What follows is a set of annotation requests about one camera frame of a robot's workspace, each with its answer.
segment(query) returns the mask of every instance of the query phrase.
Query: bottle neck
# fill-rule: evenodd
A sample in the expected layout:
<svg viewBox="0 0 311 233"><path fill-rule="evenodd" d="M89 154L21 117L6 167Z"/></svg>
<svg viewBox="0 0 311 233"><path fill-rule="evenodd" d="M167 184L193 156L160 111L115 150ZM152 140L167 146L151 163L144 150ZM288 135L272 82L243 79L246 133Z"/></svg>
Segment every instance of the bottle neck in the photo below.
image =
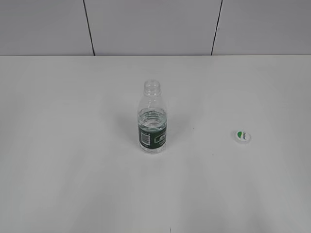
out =
<svg viewBox="0 0 311 233"><path fill-rule="evenodd" d="M144 95L150 98L161 95L160 83L157 80L148 80L144 85Z"/></svg>

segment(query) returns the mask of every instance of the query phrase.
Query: bottle cap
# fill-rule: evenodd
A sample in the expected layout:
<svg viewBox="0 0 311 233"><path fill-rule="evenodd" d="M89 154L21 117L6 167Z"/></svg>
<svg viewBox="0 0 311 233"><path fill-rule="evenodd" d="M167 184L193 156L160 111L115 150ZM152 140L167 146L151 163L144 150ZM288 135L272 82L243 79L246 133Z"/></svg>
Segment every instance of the bottle cap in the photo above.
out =
<svg viewBox="0 0 311 233"><path fill-rule="evenodd" d="M235 139L239 143L246 144L251 140L251 135L245 131L236 131Z"/></svg>

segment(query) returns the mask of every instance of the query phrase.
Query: plastic water bottle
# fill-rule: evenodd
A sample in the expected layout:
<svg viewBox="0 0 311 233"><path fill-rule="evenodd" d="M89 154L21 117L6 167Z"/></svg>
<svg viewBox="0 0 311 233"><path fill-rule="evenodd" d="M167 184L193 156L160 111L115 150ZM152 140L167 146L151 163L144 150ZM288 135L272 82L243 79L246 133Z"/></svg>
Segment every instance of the plastic water bottle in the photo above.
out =
<svg viewBox="0 0 311 233"><path fill-rule="evenodd" d="M138 107L140 147L148 153L159 153L166 142L167 110L161 96L160 83L148 80Z"/></svg>

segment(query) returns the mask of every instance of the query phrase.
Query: barcode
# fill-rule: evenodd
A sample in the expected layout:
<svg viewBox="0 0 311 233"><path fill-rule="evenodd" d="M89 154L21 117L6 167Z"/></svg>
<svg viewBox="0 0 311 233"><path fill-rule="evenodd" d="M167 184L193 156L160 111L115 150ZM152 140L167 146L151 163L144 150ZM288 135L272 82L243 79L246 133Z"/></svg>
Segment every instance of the barcode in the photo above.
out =
<svg viewBox="0 0 311 233"><path fill-rule="evenodd" d="M144 133L140 133L141 141L143 144L146 144L147 146L150 146L150 136L146 135Z"/></svg>

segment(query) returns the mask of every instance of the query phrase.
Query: white tabletop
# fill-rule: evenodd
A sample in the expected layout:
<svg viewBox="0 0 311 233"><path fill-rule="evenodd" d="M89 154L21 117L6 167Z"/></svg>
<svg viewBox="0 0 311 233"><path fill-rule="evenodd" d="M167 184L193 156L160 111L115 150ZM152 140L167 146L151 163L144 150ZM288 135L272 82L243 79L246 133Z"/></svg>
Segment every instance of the white tabletop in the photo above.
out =
<svg viewBox="0 0 311 233"><path fill-rule="evenodd" d="M310 233L310 90L311 56L0 57L0 232Z"/></svg>

